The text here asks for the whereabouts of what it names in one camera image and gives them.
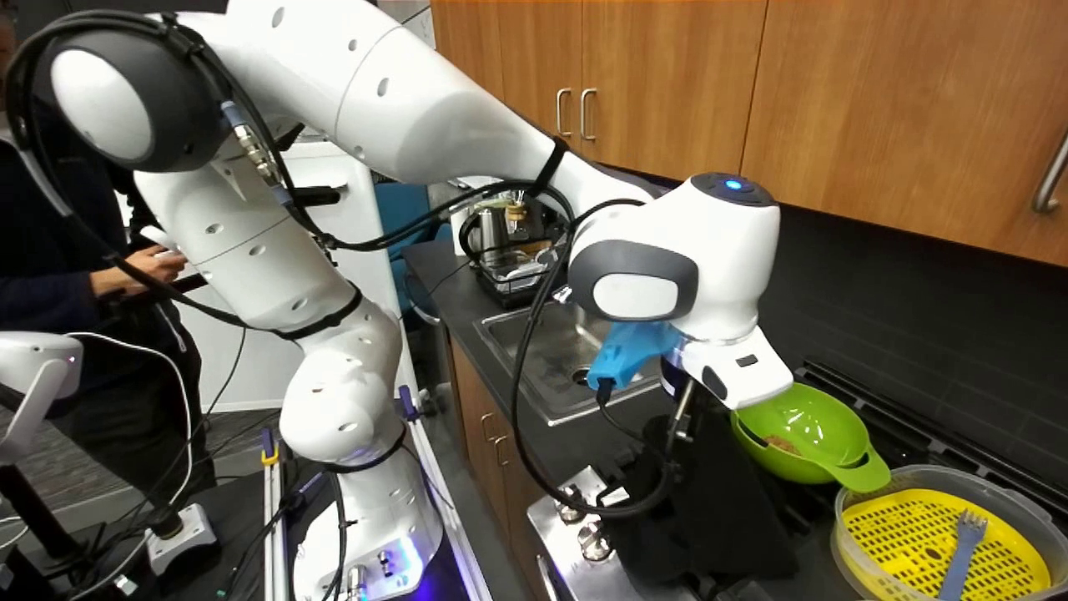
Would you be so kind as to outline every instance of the blue object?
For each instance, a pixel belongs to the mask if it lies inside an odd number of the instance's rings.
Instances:
[[[431,209],[431,192],[424,182],[378,182],[373,196],[378,196],[378,215],[385,232],[400,229]],[[406,280],[405,252],[410,244],[420,244],[420,240],[451,240],[451,225],[449,222],[442,222],[436,229],[431,225],[420,238],[406,238],[386,251],[400,306],[410,306],[410,290],[406,290],[410,280]]]
[[[623,387],[633,379],[633,372],[667,350],[685,342],[681,330],[675,330],[664,320],[622,320],[612,323],[609,336],[602,340],[602,350],[593,362],[586,366],[586,387],[593,393],[612,393],[612,387]]]

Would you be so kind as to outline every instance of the cabinet door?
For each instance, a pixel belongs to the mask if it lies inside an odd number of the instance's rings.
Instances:
[[[766,4],[586,0],[586,153],[664,175],[737,172]]]
[[[1065,0],[770,0],[743,172],[783,202],[1068,262]]]
[[[436,50],[563,139],[578,125],[582,23],[578,0],[434,0]]]

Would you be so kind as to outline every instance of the black cloth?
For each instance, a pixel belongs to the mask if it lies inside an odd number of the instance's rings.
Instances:
[[[777,521],[766,475],[743,456],[718,409],[690,413],[690,441],[672,450],[675,491],[641,518],[609,521],[609,534],[631,574],[648,582],[787,576],[799,569],[795,544]],[[645,427],[648,448],[664,448],[667,416]],[[633,496],[660,480],[660,452],[623,466]]]
[[[107,168],[90,150],[57,137],[57,175],[65,201],[114,252],[146,240],[126,240],[114,191],[135,202],[135,225],[149,222],[135,175]],[[55,402],[55,425],[93,461],[129,480],[158,506],[186,475],[186,406],[200,425],[200,357],[169,302],[107,302],[90,290],[90,269],[104,252],[70,238],[57,209],[37,192],[35,175],[11,143],[0,143],[0,330],[93,330],[174,361],[138,352],[107,340],[83,340],[81,389]],[[186,493],[212,487],[214,471],[204,436],[194,436],[194,480]]]

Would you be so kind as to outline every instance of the person's hand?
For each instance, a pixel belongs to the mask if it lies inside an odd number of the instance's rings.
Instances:
[[[146,272],[158,284],[174,284],[177,272],[186,265],[186,258],[182,251],[169,247],[143,247],[126,252],[126,262],[140,272]],[[140,280],[135,280],[126,269],[121,265],[107,265],[107,269],[93,269],[90,272],[90,287],[96,298],[138,298],[146,287]]]

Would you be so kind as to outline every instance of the wooden cabinet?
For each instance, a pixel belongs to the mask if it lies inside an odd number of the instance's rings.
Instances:
[[[586,160],[737,170],[766,0],[434,0],[436,47]]]
[[[602,163],[1068,265],[1065,0],[434,0],[443,55]]]
[[[515,430],[500,413],[496,401],[477,378],[464,346],[453,342],[453,382],[459,402],[464,416],[464,448],[471,475],[493,513],[493,525],[505,538],[511,564],[523,576],[534,597],[540,594],[540,576],[534,566],[534,529],[526,525],[526,506],[540,496],[540,487],[531,480],[526,466],[520,462]]]
[[[1065,132],[1065,0],[770,0],[741,170],[783,202],[1068,262],[1068,212],[1033,209]]]

